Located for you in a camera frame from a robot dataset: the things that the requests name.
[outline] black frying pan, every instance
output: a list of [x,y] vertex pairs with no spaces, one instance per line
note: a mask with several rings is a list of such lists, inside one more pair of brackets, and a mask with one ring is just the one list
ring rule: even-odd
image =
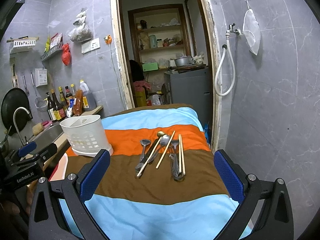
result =
[[[9,132],[10,136],[17,132],[13,125],[13,114],[14,111],[16,111],[16,109],[20,106],[25,107],[31,113],[30,104],[26,93],[20,88],[10,89],[4,96],[1,104],[1,119],[4,127],[8,130],[10,126],[12,126]],[[30,120],[30,117],[25,111],[18,111],[16,114],[16,123],[19,131],[21,131]]]

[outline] jar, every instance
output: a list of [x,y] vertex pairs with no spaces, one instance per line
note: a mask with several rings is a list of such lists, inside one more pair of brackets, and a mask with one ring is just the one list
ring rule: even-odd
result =
[[156,48],[157,47],[157,39],[155,35],[150,35],[149,36],[150,40],[150,48]]
[[158,46],[158,48],[163,47],[162,39],[157,39],[157,46]]

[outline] green box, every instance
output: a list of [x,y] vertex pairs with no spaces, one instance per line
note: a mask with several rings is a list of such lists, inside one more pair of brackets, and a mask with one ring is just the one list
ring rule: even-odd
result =
[[142,69],[143,71],[151,71],[151,70],[156,70],[158,69],[158,63],[154,62],[154,63],[145,63],[142,64]]

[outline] white filter bag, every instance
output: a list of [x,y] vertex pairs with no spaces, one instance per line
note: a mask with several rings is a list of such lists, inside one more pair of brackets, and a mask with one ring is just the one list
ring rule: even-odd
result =
[[247,10],[244,15],[242,32],[247,38],[250,51],[257,55],[260,46],[260,27],[252,9]]

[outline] brown stripe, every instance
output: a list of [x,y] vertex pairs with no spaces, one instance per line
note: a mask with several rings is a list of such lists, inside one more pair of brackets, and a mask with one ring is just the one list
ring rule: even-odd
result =
[[170,104],[170,105],[160,105],[160,106],[141,106],[141,107],[131,108],[131,109],[119,112],[117,114],[113,114],[111,116],[137,112],[137,111],[140,111],[140,110],[172,109],[172,108],[173,109],[177,109],[179,107],[190,107],[191,109],[193,109],[193,107],[191,105],[187,105],[187,104]]
[[[140,179],[136,177],[134,170],[139,162],[139,155],[111,156],[110,166],[95,193],[162,205],[191,201],[208,195],[228,194],[213,165],[211,152],[186,150],[184,154],[186,175],[181,182],[176,182],[171,177],[168,154],[157,170],[155,167],[160,159],[159,154],[152,164],[148,164]],[[85,156],[69,157],[66,176],[78,173],[82,166],[91,160],[92,158]]]

